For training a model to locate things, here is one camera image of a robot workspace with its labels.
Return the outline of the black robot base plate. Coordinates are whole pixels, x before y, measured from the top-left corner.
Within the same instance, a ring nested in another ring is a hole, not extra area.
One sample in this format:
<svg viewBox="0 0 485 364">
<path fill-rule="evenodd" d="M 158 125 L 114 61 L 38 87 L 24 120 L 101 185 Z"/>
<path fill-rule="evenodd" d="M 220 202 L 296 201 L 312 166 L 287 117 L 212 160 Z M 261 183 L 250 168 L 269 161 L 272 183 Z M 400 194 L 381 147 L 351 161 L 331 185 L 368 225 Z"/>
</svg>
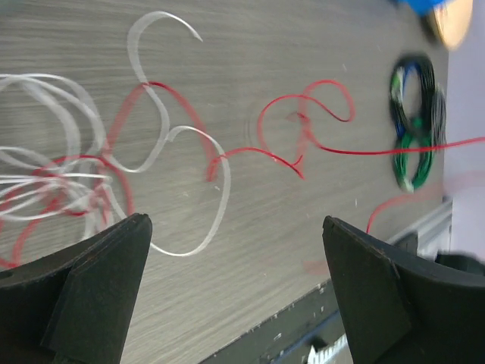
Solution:
<svg viewBox="0 0 485 364">
<path fill-rule="evenodd" d="M 328 280 L 201 363 L 306 363 L 313 346 L 329 349 L 343 335 L 336 295 Z"/>
</svg>

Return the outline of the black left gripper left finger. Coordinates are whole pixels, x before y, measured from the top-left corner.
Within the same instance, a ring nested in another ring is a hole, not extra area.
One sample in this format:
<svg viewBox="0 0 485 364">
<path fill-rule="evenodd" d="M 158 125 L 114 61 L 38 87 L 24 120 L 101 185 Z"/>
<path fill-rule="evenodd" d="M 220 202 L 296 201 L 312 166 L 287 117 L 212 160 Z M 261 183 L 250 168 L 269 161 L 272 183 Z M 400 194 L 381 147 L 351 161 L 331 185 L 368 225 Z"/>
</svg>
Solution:
<svg viewBox="0 0 485 364">
<path fill-rule="evenodd" d="M 1 273 L 3 363 L 119 363 L 152 238 L 133 214 Z"/>
</svg>

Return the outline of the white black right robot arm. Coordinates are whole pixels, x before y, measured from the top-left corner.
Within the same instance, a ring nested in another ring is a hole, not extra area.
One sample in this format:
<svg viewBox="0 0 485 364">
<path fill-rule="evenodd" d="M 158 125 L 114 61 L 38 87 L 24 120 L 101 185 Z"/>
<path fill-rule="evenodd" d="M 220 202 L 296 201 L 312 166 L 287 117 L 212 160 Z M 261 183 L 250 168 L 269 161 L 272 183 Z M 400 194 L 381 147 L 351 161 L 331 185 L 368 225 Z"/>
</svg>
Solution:
<svg viewBox="0 0 485 364">
<path fill-rule="evenodd" d="M 393 243 L 395 247 L 405 250 L 414 256 L 435 262 L 437 264 L 464 271 L 474 275 L 484 276 L 484 264 L 472 256 L 461 254 L 451 254 L 438 251 L 431 256 L 426 256 L 418 252 L 418 234 L 411 232 Z"/>
</svg>

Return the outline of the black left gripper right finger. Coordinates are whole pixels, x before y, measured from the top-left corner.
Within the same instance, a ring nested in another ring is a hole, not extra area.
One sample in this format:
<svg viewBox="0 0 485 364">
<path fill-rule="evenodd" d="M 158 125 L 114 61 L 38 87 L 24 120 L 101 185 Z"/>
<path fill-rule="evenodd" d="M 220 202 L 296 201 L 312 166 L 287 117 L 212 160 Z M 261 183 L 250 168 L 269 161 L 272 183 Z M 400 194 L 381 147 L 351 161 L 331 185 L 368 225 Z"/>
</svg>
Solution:
<svg viewBox="0 0 485 364">
<path fill-rule="evenodd" d="M 484 276 L 327 216 L 323 242 L 355 363 L 482 363 Z"/>
</svg>

